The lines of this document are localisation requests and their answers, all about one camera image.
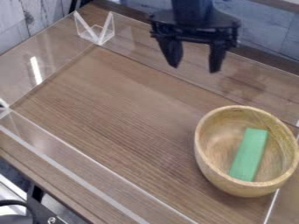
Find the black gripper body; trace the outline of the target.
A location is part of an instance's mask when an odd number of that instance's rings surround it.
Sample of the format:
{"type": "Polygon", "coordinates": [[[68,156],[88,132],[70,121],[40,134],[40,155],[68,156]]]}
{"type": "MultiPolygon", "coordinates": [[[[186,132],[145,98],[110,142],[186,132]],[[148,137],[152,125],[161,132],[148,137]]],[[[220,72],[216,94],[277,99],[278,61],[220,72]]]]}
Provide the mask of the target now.
{"type": "Polygon", "coordinates": [[[172,7],[149,16],[150,36],[213,45],[238,43],[240,20],[216,9],[212,0],[170,0],[172,7]]]}

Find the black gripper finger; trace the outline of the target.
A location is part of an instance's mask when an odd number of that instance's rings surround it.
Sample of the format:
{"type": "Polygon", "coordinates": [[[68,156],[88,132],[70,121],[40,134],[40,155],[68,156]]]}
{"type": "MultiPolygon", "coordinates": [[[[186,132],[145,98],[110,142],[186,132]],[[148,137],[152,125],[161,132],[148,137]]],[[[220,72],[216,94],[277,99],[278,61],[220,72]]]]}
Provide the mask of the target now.
{"type": "Polygon", "coordinates": [[[224,43],[217,42],[209,45],[209,72],[212,74],[220,70],[225,53],[226,47],[224,43]]]}
{"type": "Polygon", "coordinates": [[[182,59],[181,41],[172,38],[158,38],[157,43],[168,65],[176,68],[180,65],[182,59]]]}

